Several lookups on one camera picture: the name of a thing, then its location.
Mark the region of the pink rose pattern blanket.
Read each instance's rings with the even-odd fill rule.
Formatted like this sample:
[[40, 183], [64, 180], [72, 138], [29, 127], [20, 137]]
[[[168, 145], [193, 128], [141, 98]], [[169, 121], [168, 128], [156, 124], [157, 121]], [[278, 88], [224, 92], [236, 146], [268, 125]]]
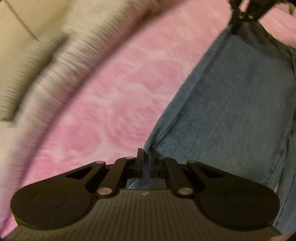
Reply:
[[[183, 1], [131, 36], [81, 87], [32, 157], [21, 185], [133, 155], [226, 29], [226, 1]], [[272, 9], [260, 24], [295, 49], [295, 18]]]

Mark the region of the white striped quilt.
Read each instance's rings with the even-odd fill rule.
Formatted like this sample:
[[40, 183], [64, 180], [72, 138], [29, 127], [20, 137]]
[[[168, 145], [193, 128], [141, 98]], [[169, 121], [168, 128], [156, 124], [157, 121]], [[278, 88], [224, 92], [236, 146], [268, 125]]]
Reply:
[[72, 1], [66, 20], [1, 63], [1, 223], [46, 132], [93, 69], [159, 1]]

